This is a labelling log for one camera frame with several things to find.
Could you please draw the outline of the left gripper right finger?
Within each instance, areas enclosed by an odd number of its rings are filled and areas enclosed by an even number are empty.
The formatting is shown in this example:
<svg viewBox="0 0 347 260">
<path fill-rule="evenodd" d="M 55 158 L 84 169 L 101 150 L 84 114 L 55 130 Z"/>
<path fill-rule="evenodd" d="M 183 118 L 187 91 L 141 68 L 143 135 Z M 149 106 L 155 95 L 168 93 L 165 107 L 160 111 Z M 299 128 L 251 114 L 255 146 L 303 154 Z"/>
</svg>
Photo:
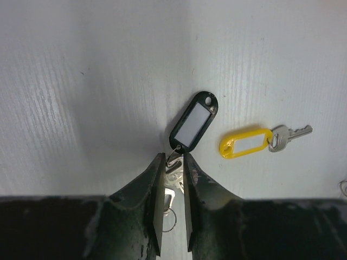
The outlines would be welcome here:
<svg viewBox="0 0 347 260">
<path fill-rule="evenodd" d="M 249 259 L 243 233 L 245 201 L 206 174 L 194 157 L 183 159 L 185 224 L 193 259 Z"/>
</svg>

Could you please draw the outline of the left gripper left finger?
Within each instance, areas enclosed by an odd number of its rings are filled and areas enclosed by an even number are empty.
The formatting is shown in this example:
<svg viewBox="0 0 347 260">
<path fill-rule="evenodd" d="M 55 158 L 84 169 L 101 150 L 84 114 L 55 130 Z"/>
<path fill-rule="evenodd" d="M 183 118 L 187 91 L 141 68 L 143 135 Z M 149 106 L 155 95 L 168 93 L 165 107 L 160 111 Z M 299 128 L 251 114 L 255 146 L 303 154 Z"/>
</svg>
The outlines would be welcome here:
<svg viewBox="0 0 347 260">
<path fill-rule="evenodd" d="M 85 228 L 83 257 L 158 257 L 161 254 L 166 157 L 97 203 Z"/>
</svg>

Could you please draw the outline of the black key tag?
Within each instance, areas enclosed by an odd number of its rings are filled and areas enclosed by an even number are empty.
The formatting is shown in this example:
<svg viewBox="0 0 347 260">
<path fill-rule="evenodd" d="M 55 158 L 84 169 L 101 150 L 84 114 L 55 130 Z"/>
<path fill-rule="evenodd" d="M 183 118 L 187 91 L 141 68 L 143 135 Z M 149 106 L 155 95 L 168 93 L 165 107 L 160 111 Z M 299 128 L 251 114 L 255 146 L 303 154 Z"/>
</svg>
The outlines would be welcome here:
<svg viewBox="0 0 347 260">
<path fill-rule="evenodd" d="M 198 92 L 184 110 L 169 134 L 171 153 L 166 159 L 164 177 L 165 195 L 169 201 L 164 204 L 164 217 L 170 214 L 174 224 L 163 233 L 171 232 L 177 225 L 177 213 L 172 208 L 175 199 L 173 188 L 179 189 L 184 195 L 185 213 L 188 217 L 186 226 L 191 227 L 191 203 L 188 183 L 188 159 L 192 151 L 207 131 L 219 109 L 216 96 L 208 91 Z"/>
</svg>

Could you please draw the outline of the metal key organiser disc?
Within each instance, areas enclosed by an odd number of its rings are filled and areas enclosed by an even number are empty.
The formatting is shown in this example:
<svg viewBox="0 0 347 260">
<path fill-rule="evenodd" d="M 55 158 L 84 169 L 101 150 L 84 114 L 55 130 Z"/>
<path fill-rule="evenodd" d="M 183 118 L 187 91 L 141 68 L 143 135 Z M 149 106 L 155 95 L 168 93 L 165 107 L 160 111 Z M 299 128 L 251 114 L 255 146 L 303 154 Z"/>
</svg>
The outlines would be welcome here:
<svg viewBox="0 0 347 260">
<path fill-rule="evenodd" d="M 339 189 L 340 189 L 341 194 L 342 194 L 344 197 L 347 197 L 347 181 L 346 181 L 346 180 L 340 181 L 339 184 L 338 184 L 338 186 L 339 186 Z"/>
</svg>

